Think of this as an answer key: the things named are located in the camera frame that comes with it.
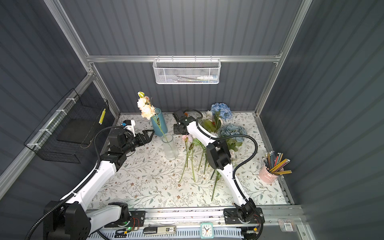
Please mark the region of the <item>pink rose flower stem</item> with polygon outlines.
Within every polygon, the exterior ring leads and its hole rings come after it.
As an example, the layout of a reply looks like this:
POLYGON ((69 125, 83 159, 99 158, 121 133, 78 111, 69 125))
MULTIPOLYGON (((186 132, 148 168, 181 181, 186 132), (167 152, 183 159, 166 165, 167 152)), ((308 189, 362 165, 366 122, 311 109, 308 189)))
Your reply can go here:
POLYGON ((190 165, 192 169, 192 176, 194 182, 196 181, 196 176, 195 176, 195 170, 194 170, 194 138, 191 135, 183 135, 182 139, 184 140, 185 143, 185 149, 186 149, 186 161, 184 164, 183 172, 180 177, 179 183, 183 180, 183 176, 185 173, 186 168, 190 165))

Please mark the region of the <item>clear ribbed glass vase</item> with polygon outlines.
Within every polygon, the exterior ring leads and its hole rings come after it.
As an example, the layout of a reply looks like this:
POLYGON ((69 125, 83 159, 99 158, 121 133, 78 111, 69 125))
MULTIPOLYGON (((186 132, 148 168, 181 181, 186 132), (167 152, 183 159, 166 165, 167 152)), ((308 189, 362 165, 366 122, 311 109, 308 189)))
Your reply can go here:
POLYGON ((168 133, 164 134, 161 140, 163 142, 165 157, 170 161, 175 160, 178 157, 179 152, 176 147, 175 138, 173 135, 168 133))

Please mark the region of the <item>cream rose flower spray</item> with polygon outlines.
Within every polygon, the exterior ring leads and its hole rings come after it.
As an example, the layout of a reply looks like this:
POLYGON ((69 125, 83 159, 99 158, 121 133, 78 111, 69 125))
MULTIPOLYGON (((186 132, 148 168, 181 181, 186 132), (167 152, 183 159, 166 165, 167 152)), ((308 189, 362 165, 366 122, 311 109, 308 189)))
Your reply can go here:
POLYGON ((147 120, 151 120, 151 117, 155 115, 155 106, 151 103, 151 99, 145 95, 144 92, 138 92, 137 106, 141 111, 141 116, 147 120))

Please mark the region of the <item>white flower green bunch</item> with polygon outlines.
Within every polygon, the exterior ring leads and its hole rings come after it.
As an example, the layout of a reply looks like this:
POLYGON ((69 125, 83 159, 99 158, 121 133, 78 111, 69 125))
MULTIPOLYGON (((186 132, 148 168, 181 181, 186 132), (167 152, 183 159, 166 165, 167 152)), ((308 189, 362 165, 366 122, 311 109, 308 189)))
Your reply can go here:
POLYGON ((192 111, 200 114, 200 117, 198 117, 194 122, 191 122, 187 129, 190 135, 192 135, 195 139, 198 139, 206 148, 206 160, 208 164, 214 170, 222 171, 225 165, 222 163, 223 153, 221 152, 221 149, 218 149, 220 142, 218 141, 218 138, 200 127, 199 120, 203 117, 203 114, 195 109, 192 109, 192 111))

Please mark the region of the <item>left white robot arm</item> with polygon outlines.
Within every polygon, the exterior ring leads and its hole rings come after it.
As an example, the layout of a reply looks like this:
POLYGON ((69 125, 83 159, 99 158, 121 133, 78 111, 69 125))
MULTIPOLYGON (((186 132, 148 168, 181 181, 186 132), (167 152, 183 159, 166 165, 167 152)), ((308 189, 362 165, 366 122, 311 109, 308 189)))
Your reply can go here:
POLYGON ((143 130, 134 134, 117 126, 116 145, 99 155, 92 171, 67 195, 59 201, 46 205, 43 216, 28 230, 25 239, 30 240, 40 224, 43 225, 45 240, 85 240, 104 226, 115 223, 126 227, 134 220, 128 205, 112 202, 106 207, 87 213, 92 199, 99 189, 123 165, 128 152, 150 143, 154 130, 143 130))

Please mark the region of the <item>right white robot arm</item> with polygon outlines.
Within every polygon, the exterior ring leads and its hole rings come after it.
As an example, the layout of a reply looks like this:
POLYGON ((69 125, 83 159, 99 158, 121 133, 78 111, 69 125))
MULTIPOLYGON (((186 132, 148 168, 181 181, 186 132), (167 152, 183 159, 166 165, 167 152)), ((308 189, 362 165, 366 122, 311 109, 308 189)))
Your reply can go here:
POLYGON ((246 193, 236 175, 236 171, 240 167, 247 164, 256 156, 258 152, 256 140, 248 135, 233 135, 222 138, 212 135, 200 125, 199 119, 201 119, 203 115, 195 109, 177 110, 173 112, 173 117, 176 120, 174 124, 174 134, 191 135, 206 147, 208 163, 222 176, 229 187, 239 220, 242 223, 247 223, 256 219, 260 226, 263 226, 265 220, 261 208, 256 207, 256 204, 246 193), (236 167, 233 167, 231 153, 226 140, 236 137, 246 138, 252 141, 255 149, 250 157, 236 167))

